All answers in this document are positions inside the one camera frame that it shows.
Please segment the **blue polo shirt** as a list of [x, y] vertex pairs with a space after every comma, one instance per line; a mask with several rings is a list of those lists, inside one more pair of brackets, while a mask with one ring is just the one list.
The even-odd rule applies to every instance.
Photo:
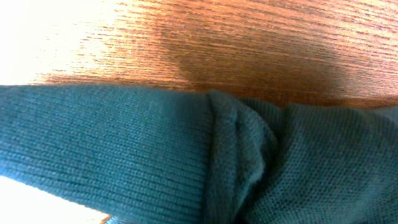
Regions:
[[2, 86], [1, 174], [121, 223], [396, 223], [397, 108]]

